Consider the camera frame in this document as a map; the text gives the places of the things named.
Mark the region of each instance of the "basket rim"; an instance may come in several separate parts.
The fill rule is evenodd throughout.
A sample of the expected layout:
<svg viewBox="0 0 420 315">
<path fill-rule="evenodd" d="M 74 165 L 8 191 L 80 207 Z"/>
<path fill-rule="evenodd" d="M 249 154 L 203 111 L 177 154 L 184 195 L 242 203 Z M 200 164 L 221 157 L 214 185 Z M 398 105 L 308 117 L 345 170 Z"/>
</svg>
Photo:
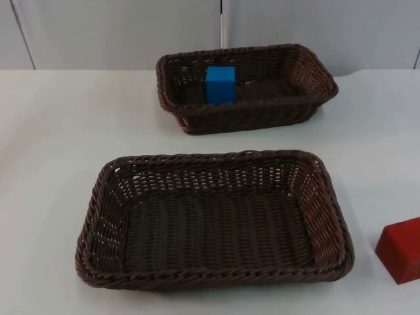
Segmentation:
<svg viewBox="0 0 420 315">
<path fill-rule="evenodd" d="M 98 214 L 97 209 L 100 207 L 101 201 L 103 200 L 104 190 L 102 189 L 103 184 L 107 181 L 111 172 L 114 171 L 116 167 L 122 167 L 124 165 L 159 165 L 162 163 L 171 163 L 175 159 L 183 158 L 186 159 L 185 163 L 194 163 L 194 162 L 208 162 L 212 163 L 215 161 L 220 161 L 220 159 L 229 160 L 232 157 L 237 159 L 245 160 L 249 158 L 263 159 L 267 157 L 277 157 L 277 158 L 306 158 L 312 160 L 314 165 L 317 165 L 320 169 L 321 176 L 324 179 L 325 187 L 329 193 L 329 201 L 331 202 L 332 208 L 334 208 L 334 213 L 339 224 L 339 228 L 343 237 L 344 252 L 345 256 L 342 261 L 335 264 L 330 264 L 325 268 L 317 268 L 316 266 L 309 267 L 298 267 L 298 268 L 283 268 L 283 269 L 273 269 L 267 270 L 266 268 L 260 269 L 229 269 L 229 270 L 210 270 L 210 269 L 182 269 L 182 270 L 162 270 L 161 272 L 102 272 L 95 268 L 90 262 L 89 248 L 92 241 L 92 230 L 90 226 L 95 224 L 95 215 Z M 96 184 L 93 188 L 93 194 L 89 202 L 88 213 L 83 224 L 82 231 L 77 239 L 77 247 L 75 252 L 75 265 L 77 274 L 79 277 L 87 284 L 93 287 L 113 287 L 113 288 L 124 288 L 126 283 L 129 281 L 141 281 L 141 280 L 150 280 L 150 279 L 177 279 L 177 278 L 195 278 L 200 275 L 200 277 L 208 278 L 211 280 L 212 277 L 220 276 L 224 274 L 235 274 L 236 276 L 241 275 L 253 275 L 253 274 L 265 274 L 267 272 L 275 272 L 275 275 L 279 276 L 290 276 L 297 277 L 298 275 L 311 276 L 312 280 L 321 279 L 320 281 L 335 281 L 346 274 L 348 274 L 354 264 L 354 248 L 350 234 L 347 229 L 346 222 L 344 220 L 343 214 L 339 207 L 337 196 L 335 195 L 334 189 L 332 187 L 331 178 L 325 168 L 322 160 L 310 153 L 301 150 L 265 150 L 265 151 L 254 151 L 246 150 L 242 152 L 232 152 L 225 154 L 174 154 L 174 155 L 148 155 L 148 156 L 127 156 L 119 157 L 113 161 L 108 162 L 102 168 Z"/>
<path fill-rule="evenodd" d="M 223 104 L 190 104 L 180 106 L 176 102 L 173 102 L 171 98 L 167 95 L 166 90 L 163 88 L 166 82 L 166 73 L 165 66 L 168 60 L 174 58 L 186 58 L 191 56 L 220 56 L 230 53 L 246 53 L 253 51 L 268 51 L 268 50 L 278 50 L 284 48 L 296 48 L 305 51 L 308 53 L 320 67 L 320 70 L 323 71 L 331 80 L 333 85 L 332 90 L 327 93 L 322 93 L 319 95 L 299 95 L 299 96 L 288 96 L 288 97 L 275 97 L 262 100 L 241 100 L 239 102 L 229 102 Z M 320 62 L 316 54 L 310 50 L 308 47 L 305 47 L 301 44 L 280 44 L 280 45 L 269 45 L 269 46 L 252 46 L 252 47 L 236 47 L 229 49 L 215 49 L 211 51 L 193 51 L 193 52 L 181 52 L 177 54 L 167 54 L 162 56 L 156 64 L 156 77 L 157 77 L 157 93 L 162 97 L 163 102 L 160 106 L 166 112 L 172 114 L 207 114 L 210 112 L 219 112 L 225 110 L 231 110 L 235 107 L 240 106 L 241 109 L 252 109 L 252 108 L 261 108 L 269 106 L 283 106 L 283 107 L 294 107 L 294 108 L 306 108 L 308 103 L 325 103 L 328 100 L 334 98 L 338 92 L 339 87 L 336 84 L 333 76 L 328 72 L 326 67 Z"/>
</svg>

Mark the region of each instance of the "brown wicker basket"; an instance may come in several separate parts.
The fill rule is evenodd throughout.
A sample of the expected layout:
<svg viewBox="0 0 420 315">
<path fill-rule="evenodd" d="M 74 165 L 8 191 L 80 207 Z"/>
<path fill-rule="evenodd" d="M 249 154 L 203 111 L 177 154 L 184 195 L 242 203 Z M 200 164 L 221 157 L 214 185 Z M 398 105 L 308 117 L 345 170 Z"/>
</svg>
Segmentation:
<svg viewBox="0 0 420 315">
<path fill-rule="evenodd" d="M 354 253 L 323 163 L 264 151 L 108 163 L 75 262 L 91 286 L 151 290 L 330 282 Z"/>
<path fill-rule="evenodd" d="M 236 102 L 206 104 L 211 65 L 236 67 Z M 161 107 L 191 135 L 302 123 L 338 93 L 333 77 L 301 45 L 172 54 L 156 66 Z"/>
</svg>

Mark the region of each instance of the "blue block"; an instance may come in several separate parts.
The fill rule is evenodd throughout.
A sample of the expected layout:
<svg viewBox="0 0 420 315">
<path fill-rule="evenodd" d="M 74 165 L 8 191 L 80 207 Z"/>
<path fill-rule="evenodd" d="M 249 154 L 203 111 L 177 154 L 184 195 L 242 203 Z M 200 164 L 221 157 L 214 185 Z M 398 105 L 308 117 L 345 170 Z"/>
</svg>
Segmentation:
<svg viewBox="0 0 420 315">
<path fill-rule="evenodd" d="M 205 94 L 208 104 L 222 104 L 235 101 L 235 67 L 207 68 Z"/>
</svg>

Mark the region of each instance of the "red foam block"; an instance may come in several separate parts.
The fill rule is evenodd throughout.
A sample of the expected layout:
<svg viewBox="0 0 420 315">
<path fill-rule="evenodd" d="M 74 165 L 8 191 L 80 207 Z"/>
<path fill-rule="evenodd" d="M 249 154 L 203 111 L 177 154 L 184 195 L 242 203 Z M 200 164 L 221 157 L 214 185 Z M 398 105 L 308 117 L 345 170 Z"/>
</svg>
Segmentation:
<svg viewBox="0 0 420 315">
<path fill-rule="evenodd" d="M 375 250 L 397 284 L 420 278 L 420 217 L 384 227 Z"/>
</svg>

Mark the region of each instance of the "white table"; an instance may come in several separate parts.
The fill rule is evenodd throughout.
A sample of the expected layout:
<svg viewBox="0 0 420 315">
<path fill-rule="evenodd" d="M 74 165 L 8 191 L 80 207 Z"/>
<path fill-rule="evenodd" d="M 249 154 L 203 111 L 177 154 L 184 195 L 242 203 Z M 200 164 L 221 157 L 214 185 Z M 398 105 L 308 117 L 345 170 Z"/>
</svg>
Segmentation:
<svg viewBox="0 0 420 315">
<path fill-rule="evenodd" d="M 0 314 L 417 314 L 373 248 L 420 215 L 420 72 L 338 77 L 339 95 L 291 127 L 188 136 L 158 106 L 154 72 L 0 72 Z M 74 253 L 91 188 L 119 156 L 302 149 L 319 155 L 356 250 L 335 283 L 145 293 L 94 289 Z"/>
</svg>

